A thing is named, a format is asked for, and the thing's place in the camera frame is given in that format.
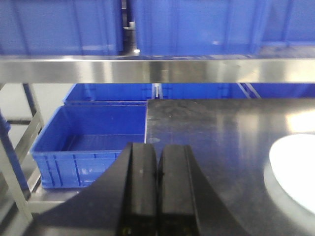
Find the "stainless steel shelf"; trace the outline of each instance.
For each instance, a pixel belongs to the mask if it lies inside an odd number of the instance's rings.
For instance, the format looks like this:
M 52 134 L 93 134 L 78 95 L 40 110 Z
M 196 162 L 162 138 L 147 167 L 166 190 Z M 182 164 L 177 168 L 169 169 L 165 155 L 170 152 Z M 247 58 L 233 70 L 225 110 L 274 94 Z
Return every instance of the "stainless steel shelf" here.
M 315 47 L 258 56 L 0 57 L 0 83 L 314 83 Z

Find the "white round object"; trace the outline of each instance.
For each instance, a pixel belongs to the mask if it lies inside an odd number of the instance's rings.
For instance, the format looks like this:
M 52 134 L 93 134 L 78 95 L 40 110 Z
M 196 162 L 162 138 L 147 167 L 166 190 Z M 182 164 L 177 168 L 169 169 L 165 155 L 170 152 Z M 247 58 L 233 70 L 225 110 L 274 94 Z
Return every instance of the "white round object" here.
M 273 173 L 284 191 L 315 214 L 315 135 L 278 139 L 270 148 Z

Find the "metal rack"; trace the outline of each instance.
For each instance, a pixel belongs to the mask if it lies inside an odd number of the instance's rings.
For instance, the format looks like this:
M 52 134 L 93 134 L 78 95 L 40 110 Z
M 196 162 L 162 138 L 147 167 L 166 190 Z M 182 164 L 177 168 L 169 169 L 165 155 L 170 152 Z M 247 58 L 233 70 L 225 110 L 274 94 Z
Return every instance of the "metal rack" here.
M 0 57 L 0 87 L 24 83 L 32 119 L 13 149 L 1 133 L 0 168 L 17 207 L 28 221 L 79 190 L 47 191 L 39 185 L 39 170 L 20 178 L 22 160 L 43 126 L 29 83 L 315 83 L 315 47 L 266 47 L 258 56 L 144 57 L 123 56 Z

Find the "metal shelf frame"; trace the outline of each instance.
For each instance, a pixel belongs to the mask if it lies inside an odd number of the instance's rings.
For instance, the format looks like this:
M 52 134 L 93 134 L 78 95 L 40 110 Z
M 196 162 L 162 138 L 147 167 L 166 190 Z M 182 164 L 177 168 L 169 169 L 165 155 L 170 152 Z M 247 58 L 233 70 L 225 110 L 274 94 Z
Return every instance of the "metal shelf frame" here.
M 38 186 L 40 173 L 21 176 L 21 162 L 43 127 L 32 83 L 239 83 L 248 98 L 258 97 L 249 83 L 315 83 L 315 47 L 264 48 L 258 56 L 145 57 L 122 56 L 0 57 L 0 88 L 23 83 L 32 119 L 14 149 L 1 132 L 0 168 L 19 211 L 31 222 L 32 213 L 48 210 L 79 192 L 47 191 Z
M 33 86 L 24 83 L 23 89 L 31 110 L 32 119 L 27 120 L 22 118 L 18 120 L 9 120 L 12 124 L 28 125 L 15 148 L 12 146 L 4 124 L 0 122 L 0 201 L 9 189 L 19 211 L 23 213 L 28 222 L 31 222 L 32 213 L 27 206 L 27 200 L 39 181 L 40 172 L 36 167 L 30 178 L 26 179 L 21 168 L 21 163 L 28 154 L 31 145 L 41 131 L 44 123 L 39 111 Z M 9 211 L 11 207 L 12 204 L 7 207 L 6 210 Z

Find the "blue plastic crate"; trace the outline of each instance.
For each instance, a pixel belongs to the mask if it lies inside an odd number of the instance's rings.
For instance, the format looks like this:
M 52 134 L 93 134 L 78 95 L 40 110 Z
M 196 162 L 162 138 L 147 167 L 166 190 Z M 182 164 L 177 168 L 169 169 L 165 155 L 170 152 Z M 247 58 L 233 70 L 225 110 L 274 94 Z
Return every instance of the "blue plastic crate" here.
M 164 99 L 219 99 L 237 98 L 234 90 L 240 90 L 236 84 L 163 84 Z
M 144 104 L 152 98 L 152 84 L 75 84 L 65 105 Z
M 273 0 L 265 45 L 314 45 L 315 1 Z
M 270 0 L 131 0 L 143 55 L 255 54 Z
M 145 117 L 145 105 L 58 108 L 31 148 L 43 187 L 90 185 L 127 142 L 144 142 Z
M 1 0 L 0 54 L 117 55 L 121 0 Z
M 262 98 L 315 97 L 315 84 L 252 84 Z
M 163 99 L 232 98 L 237 85 L 161 84 Z M 152 84 L 76 84 L 66 95 L 65 105 L 144 104 L 151 99 Z

